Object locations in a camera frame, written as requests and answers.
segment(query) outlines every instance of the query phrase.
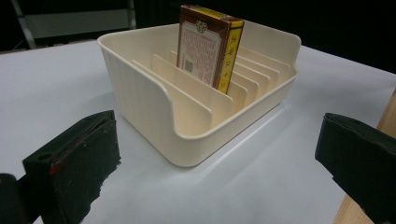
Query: black background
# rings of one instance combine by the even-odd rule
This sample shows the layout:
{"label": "black background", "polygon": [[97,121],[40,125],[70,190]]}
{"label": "black background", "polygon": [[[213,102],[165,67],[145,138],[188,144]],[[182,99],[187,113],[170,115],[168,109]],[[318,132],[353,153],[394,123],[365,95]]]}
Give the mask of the black background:
{"label": "black background", "polygon": [[[20,0],[27,13],[52,13],[125,8],[125,1]],[[209,7],[241,19],[296,34],[302,44],[396,74],[395,7],[390,1],[134,0],[137,28],[177,23],[181,4]],[[26,48],[10,0],[0,1],[0,51],[20,43]],[[88,36],[96,38],[98,34]]]}

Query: plastic organizer tray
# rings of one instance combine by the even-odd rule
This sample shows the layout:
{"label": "plastic organizer tray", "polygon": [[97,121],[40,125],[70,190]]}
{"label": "plastic organizer tray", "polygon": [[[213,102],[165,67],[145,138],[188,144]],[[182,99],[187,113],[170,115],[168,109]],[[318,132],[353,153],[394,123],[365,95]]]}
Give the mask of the plastic organizer tray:
{"label": "plastic organizer tray", "polygon": [[280,104],[299,36],[246,21],[227,95],[176,67],[178,24],[100,36],[121,114],[170,162],[194,166]]}

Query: divider slot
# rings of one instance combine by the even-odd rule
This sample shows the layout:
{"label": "divider slot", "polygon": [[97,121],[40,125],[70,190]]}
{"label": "divider slot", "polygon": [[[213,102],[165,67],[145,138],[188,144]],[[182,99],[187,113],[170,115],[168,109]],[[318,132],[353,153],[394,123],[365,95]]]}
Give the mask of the divider slot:
{"label": "divider slot", "polygon": [[174,123],[178,133],[181,135],[194,136],[205,133],[212,128],[212,112],[209,108],[202,105],[173,84],[167,82],[162,77],[157,76],[142,63],[132,60],[132,64],[145,74],[161,82],[169,92],[174,110]]}
{"label": "divider slot", "polygon": [[250,78],[244,77],[237,72],[233,72],[233,75],[231,76],[231,81],[247,89],[247,98],[245,101],[245,106],[250,105],[257,99],[259,83],[251,80]]}
{"label": "divider slot", "polygon": [[248,90],[234,81],[230,81],[227,94],[233,98],[233,114],[245,107]]}
{"label": "divider slot", "polygon": [[279,71],[279,80],[278,80],[279,83],[278,84],[281,84],[284,81],[286,81],[292,77],[289,64],[282,63],[281,61],[278,61],[276,59],[270,58],[270,57],[260,54],[256,51],[253,51],[251,49],[247,49],[247,48],[244,48],[241,46],[238,49],[238,54],[244,58],[251,60],[251,61],[260,63],[262,65],[265,65],[267,67],[270,67],[270,68],[273,68],[273,69]]}
{"label": "divider slot", "polygon": [[173,50],[169,50],[168,55],[166,57],[166,61],[168,61],[169,63],[171,63],[174,66],[177,66],[177,52],[175,52]]}
{"label": "divider slot", "polygon": [[213,89],[156,54],[152,58],[151,70],[207,106],[212,111],[213,126],[231,116],[233,99],[230,96]]}
{"label": "divider slot", "polygon": [[274,89],[279,84],[278,83],[278,80],[279,80],[279,72],[278,71],[276,71],[272,68],[269,68],[267,66],[264,66],[260,63],[253,62],[247,58],[244,58],[244,57],[238,56],[238,55],[236,56],[235,62],[240,63],[246,67],[254,69],[254,70],[268,76],[270,78],[269,90]]}
{"label": "divider slot", "polygon": [[235,63],[233,65],[233,71],[235,73],[238,73],[239,75],[243,77],[247,77],[259,84],[258,92],[257,92],[257,97],[262,97],[264,96],[265,93],[269,91],[270,87],[270,81],[271,79],[266,76],[265,74],[256,71],[254,69],[251,69],[249,67],[246,67],[240,63]]}

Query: white table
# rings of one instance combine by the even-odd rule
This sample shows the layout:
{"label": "white table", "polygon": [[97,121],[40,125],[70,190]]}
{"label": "white table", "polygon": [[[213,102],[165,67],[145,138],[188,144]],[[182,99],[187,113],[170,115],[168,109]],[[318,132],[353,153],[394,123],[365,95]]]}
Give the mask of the white table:
{"label": "white table", "polygon": [[322,118],[375,127],[396,75],[304,46],[297,68],[281,105],[200,165],[180,168],[120,115],[95,41],[0,55],[0,173],[21,178],[24,158],[112,109],[121,165],[83,223],[332,223],[345,193],[315,160]]}

